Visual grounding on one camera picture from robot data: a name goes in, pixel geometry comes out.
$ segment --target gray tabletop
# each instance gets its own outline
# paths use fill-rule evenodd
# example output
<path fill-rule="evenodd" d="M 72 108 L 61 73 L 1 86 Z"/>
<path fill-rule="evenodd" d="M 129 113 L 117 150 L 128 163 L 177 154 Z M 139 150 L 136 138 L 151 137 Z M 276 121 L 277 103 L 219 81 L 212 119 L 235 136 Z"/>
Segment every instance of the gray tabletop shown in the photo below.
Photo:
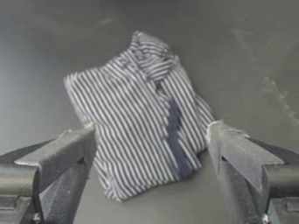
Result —
<path fill-rule="evenodd" d="M 299 26 L 293 0 L 9 0 L 0 3 L 0 153 L 80 126 L 62 77 L 102 65 L 135 30 L 179 54 L 219 118 L 252 137 L 299 147 Z M 76 223 L 228 223 L 203 155 L 193 179 L 126 203 L 90 175 Z"/>

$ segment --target blue and white stripes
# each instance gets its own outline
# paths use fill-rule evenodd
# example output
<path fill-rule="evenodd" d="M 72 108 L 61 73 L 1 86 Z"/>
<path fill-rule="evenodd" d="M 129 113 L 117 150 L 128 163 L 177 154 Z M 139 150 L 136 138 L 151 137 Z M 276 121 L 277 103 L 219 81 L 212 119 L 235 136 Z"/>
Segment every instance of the blue and white stripes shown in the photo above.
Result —
<path fill-rule="evenodd" d="M 78 119 L 96 124 L 94 166 L 110 199 L 191 175 L 213 119 L 163 41 L 136 32 L 117 57 L 64 83 Z"/>

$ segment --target striped cloth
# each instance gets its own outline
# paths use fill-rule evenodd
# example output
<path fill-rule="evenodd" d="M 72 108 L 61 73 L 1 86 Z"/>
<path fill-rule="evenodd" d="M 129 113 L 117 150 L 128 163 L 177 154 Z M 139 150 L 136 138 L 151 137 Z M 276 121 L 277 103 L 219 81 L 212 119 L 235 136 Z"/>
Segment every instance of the striped cloth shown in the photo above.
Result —
<path fill-rule="evenodd" d="M 161 40 L 137 31 L 122 53 L 64 84 L 78 119 L 96 124 L 94 167 L 108 198 L 126 200 L 201 167 L 211 109 Z"/>

